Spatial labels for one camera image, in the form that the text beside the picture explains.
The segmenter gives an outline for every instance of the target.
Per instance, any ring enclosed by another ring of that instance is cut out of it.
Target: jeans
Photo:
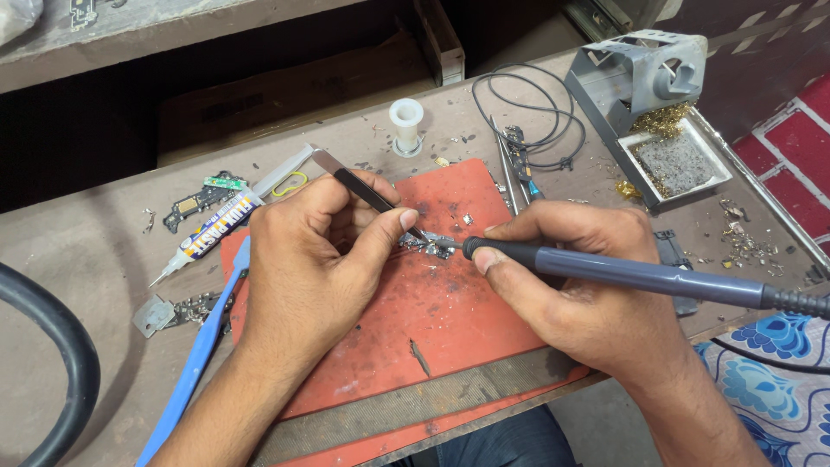
[[[386,467],[503,465],[576,467],[568,440],[548,406],[514,415]]]

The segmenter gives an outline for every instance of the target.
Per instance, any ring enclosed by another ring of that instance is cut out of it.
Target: person's left hand
[[[401,197],[383,177],[355,174],[392,204]],[[358,321],[383,265],[417,211],[378,214],[331,175],[251,214],[250,296],[239,346],[264,363],[290,353],[314,365]],[[345,255],[340,243],[354,246]]]

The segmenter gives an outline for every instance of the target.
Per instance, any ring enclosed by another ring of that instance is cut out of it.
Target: person's right hand
[[[485,236],[542,238],[575,251],[660,263],[648,218],[636,209],[539,200],[510,222],[489,228]],[[585,365],[621,381],[635,381],[654,373],[671,377],[689,357],[690,346],[666,295],[572,278],[556,291],[493,248],[477,249],[473,261],[493,290],[545,342]]]

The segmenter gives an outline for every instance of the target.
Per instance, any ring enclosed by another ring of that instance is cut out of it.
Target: solder spool
[[[392,150],[401,157],[414,157],[421,152],[417,124],[423,118],[423,107],[414,99],[398,99],[389,107],[389,119],[396,126]]]

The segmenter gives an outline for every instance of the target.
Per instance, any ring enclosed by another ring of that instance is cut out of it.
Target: patterned fabric
[[[781,312],[720,339],[766,358],[830,366],[828,330],[830,322]],[[695,350],[774,467],[830,465],[830,376],[780,370],[711,342]]]

